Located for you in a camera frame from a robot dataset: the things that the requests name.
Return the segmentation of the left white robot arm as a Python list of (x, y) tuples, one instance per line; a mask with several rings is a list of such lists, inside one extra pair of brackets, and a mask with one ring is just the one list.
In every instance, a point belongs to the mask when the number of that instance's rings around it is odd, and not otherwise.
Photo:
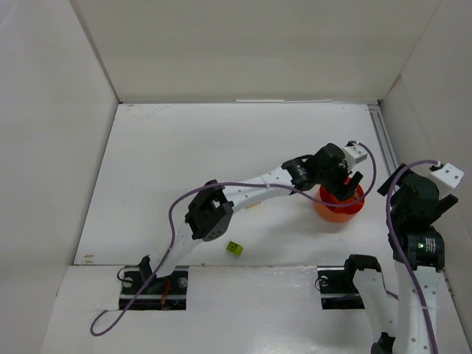
[(299, 156), (261, 176), (243, 182), (211, 180), (186, 193), (192, 200), (180, 228), (172, 227), (164, 254), (150, 254), (138, 265), (145, 284), (169, 276), (196, 246), (221, 237), (232, 216), (270, 198), (300, 194), (315, 186), (324, 188), (333, 200), (328, 205), (346, 208), (359, 204), (356, 188), (362, 179), (354, 166), (367, 158), (367, 148), (359, 142), (339, 147), (329, 143), (313, 155)]

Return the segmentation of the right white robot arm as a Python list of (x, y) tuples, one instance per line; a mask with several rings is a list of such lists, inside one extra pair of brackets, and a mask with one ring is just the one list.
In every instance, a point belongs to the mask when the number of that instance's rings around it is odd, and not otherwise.
[(437, 288), (445, 267), (445, 241), (434, 222), (455, 205), (437, 184), (411, 170), (391, 177), (379, 189), (387, 197), (386, 223), (398, 295), (388, 293), (380, 263), (351, 254), (344, 278), (358, 291), (374, 343), (371, 353), (438, 353), (434, 335)]

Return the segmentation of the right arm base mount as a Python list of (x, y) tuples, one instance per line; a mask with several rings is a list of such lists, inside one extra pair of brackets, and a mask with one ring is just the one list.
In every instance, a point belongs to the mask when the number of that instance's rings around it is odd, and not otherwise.
[(348, 280), (344, 266), (319, 266), (315, 288), (321, 296), (323, 310), (363, 310), (357, 288)]

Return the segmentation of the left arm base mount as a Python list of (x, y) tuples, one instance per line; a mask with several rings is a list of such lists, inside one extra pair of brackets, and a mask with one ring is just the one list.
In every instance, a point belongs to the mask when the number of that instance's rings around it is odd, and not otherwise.
[[(152, 280), (129, 310), (186, 310), (189, 268), (178, 266), (167, 277)], [(119, 309), (123, 310), (141, 288), (144, 280), (136, 266), (125, 265), (117, 272), (121, 282)]]

